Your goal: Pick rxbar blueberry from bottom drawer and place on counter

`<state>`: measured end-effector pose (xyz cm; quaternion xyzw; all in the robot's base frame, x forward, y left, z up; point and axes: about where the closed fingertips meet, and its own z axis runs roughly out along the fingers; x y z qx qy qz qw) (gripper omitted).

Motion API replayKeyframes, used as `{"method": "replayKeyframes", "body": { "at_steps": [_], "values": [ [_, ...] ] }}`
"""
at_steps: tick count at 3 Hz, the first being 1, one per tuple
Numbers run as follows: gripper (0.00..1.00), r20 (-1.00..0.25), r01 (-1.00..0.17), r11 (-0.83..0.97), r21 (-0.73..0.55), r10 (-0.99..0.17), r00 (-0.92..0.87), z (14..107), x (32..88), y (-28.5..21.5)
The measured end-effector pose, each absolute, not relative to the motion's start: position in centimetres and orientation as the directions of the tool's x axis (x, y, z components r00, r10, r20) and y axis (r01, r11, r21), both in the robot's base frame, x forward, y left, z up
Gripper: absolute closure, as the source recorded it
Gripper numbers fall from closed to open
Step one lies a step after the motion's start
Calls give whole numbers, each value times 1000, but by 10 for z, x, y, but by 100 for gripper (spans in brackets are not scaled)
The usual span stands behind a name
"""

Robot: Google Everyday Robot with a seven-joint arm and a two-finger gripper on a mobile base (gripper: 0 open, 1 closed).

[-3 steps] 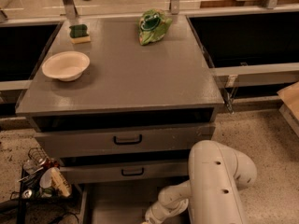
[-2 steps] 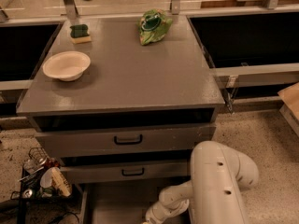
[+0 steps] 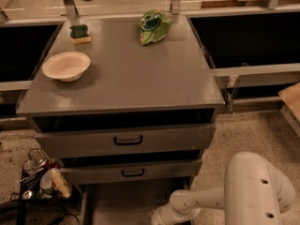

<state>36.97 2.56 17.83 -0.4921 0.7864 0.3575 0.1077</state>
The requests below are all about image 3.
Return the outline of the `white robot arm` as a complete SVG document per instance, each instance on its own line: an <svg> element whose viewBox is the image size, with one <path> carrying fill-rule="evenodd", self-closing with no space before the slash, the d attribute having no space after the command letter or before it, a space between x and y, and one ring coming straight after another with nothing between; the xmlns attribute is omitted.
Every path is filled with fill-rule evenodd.
<svg viewBox="0 0 300 225"><path fill-rule="evenodd" d="M203 208L222 209L225 225L282 225L281 214L295 202L291 180L264 157L239 152L226 165L224 185L200 191L179 189L156 209L151 225L177 225Z"/></svg>

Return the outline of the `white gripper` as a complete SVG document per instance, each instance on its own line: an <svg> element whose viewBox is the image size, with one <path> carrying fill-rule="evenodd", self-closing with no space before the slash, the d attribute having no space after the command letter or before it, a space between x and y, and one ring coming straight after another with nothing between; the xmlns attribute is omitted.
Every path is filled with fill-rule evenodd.
<svg viewBox="0 0 300 225"><path fill-rule="evenodd" d="M175 211L170 203L160 206L151 215L151 225L177 225L191 221L201 212L200 208L193 208L187 213Z"/></svg>

